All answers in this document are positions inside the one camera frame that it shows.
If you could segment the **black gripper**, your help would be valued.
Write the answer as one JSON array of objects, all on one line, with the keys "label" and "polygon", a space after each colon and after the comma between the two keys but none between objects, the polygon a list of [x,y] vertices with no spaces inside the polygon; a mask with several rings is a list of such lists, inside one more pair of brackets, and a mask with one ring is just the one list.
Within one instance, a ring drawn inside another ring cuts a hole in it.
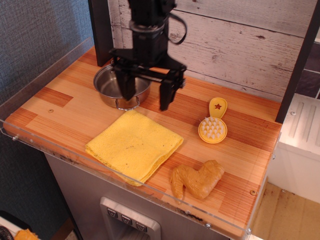
[{"label": "black gripper", "polygon": [[158,81],[160,110],[166,111],[177,89],[185,85],[187,67],[168,54],[169,24],[142,25],[131,23],[132,48],[114,48],[113,69],[122,97],[129,101],[136,94],[135,78]]}]

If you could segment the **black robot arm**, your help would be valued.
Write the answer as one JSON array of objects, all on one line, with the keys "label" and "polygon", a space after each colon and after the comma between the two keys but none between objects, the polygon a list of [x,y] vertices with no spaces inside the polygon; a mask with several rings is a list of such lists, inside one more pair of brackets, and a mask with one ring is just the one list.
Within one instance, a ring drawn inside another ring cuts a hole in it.
[{"label": "black robot arm", "polygon": [[124,99],[136,94],[136,78],[160,82],[160,109],[166,111],[176,91],[185,85],[187,67],[168,54],[169,19],[183,21],[171,11],[173,0],[130,0],[131,49],[113,48],[113,70]]}]

